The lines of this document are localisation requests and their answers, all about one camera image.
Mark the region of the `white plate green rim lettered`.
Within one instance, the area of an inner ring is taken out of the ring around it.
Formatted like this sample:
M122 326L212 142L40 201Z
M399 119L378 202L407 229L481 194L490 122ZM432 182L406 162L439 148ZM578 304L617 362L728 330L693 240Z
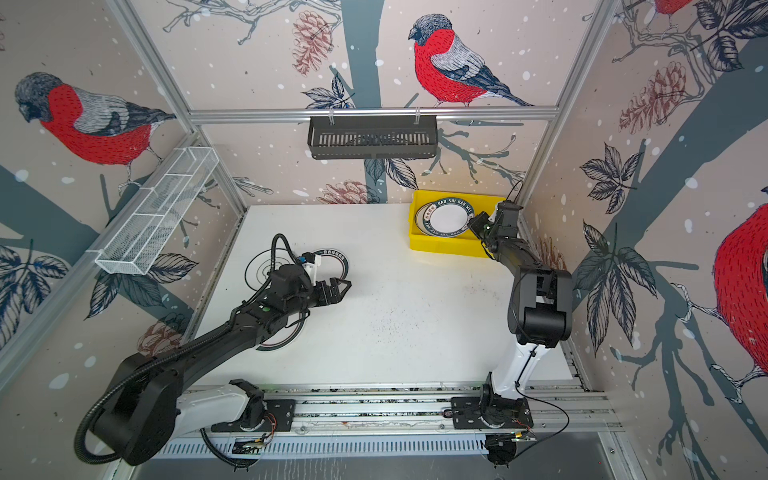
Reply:
M420 207L414 220L425 235L453 238L468 229L469 221L475 216L472 205L458 197L445 197Z

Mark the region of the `white plate black cloud outline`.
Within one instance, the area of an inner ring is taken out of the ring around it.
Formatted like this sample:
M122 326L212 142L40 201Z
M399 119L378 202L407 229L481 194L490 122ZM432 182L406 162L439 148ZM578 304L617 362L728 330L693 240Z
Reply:
M254 256L244 270L246 286L256 292L269 278L272 271L272 253L270 249L264 250Z

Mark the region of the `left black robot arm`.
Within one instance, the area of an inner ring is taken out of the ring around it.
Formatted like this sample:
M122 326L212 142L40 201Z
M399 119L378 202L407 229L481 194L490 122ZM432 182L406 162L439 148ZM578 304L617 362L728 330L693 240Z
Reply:
M118 459L139 465L151 459L179 431L185 390L270 339L290 316L341 302L351 286L340 278L313 282L303 266L284 264L219 327L155 357L126 358L77 427L76 457L91 465Z

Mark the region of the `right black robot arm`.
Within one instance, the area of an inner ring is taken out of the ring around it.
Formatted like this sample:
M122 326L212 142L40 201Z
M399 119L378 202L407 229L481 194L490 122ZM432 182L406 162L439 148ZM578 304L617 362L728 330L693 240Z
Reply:
M523 392L540 360L572 331L572 276L553 268L518 236L522 207L510 200L482 212L469 222L490 258L513 277L507 324L512 343L500 364L489 373L481 396L485 408L509 408Z

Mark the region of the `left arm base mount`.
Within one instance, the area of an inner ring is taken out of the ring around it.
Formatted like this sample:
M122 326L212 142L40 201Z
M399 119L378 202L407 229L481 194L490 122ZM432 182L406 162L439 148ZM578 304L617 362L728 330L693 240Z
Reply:
M214 424L214 433L272 433L291 430L296 408L293 399L267 399L249 404L236 420Z

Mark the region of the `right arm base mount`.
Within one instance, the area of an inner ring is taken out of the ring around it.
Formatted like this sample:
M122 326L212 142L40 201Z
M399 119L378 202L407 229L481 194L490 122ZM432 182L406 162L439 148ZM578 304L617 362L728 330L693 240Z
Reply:
M450 419L457 430L533 428L528 401L506 399L495 393L450 399Z

